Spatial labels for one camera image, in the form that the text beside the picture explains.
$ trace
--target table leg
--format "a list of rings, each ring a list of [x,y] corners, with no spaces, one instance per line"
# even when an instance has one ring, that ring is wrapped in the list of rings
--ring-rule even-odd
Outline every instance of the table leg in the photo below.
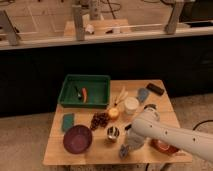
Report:
[[[167,171],[171,167],[172,163],[165,163],[160,171]]]

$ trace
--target black cabinet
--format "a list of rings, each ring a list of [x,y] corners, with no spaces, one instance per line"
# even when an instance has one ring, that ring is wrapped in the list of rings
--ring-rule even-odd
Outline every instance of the black cabinet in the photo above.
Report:
[[[66,74],[162,79],[170,96],[213,92],[213,36],[0,51],[0,116],[54,111]]]

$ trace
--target green sponge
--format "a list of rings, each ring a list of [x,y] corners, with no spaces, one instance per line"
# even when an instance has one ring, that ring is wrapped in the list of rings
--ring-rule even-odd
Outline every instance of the green sponge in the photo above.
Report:
[[[74,125],[74,113],[65,114],[63,116],[62,131],[67,132]]]

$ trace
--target yellow fruit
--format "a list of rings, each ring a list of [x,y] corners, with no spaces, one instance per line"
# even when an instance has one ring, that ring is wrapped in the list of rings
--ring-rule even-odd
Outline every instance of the yellow fruit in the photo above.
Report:
[[[119,110],[117,108],[113,107],[113,108],[109,109],[108,115],[109,115],[110,119],[117,119],[119,116]]]

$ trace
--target small bowl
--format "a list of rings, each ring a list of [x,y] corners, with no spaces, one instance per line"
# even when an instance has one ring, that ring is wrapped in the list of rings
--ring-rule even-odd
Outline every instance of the small bowl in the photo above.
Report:
[[[120,135],[120,131],[117,127],[111,126],[107,129],[107,137],[112,142],[115,142]]]
[[[92,132],[84,125],[70,128],[64,135],[64,148],[73,154],[85,152],[92,143]]]

